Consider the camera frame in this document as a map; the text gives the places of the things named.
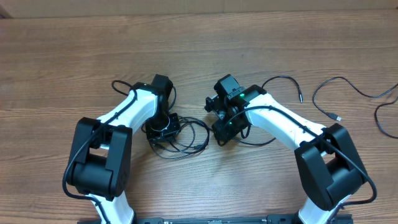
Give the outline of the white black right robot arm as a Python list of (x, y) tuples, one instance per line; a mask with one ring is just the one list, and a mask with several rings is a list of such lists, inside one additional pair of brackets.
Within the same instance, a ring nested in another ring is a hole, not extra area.
[(218, 120), (212, 125), (219, 145), (243, 129), (261, 128), (295, 154), (304, 206), (286, 223), (352, 223), (339, 216), (346, 200), (366, 183), (366, 169), (347, 129), (311, 122), (283, 107), (258, 85), (241, 86), (226, 75), (214, 85), (215, 96), (205, 100), (205, 110)]

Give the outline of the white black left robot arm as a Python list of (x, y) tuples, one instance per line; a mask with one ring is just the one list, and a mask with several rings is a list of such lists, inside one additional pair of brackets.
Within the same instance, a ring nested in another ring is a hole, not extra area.
[(89, 200), (99, 214), (97, 223), (135, 223), (136, 215), (125, 194), (131, 166), (132, 136), (146, 127), (150, 141), (168, 141), (180, 131), (178, 116), (169, 111), (174, 86), (167, 76), (152, 83), (137, 82), (115, 109), (76, 124), (62, 188), (74, 186), (71, 198)]

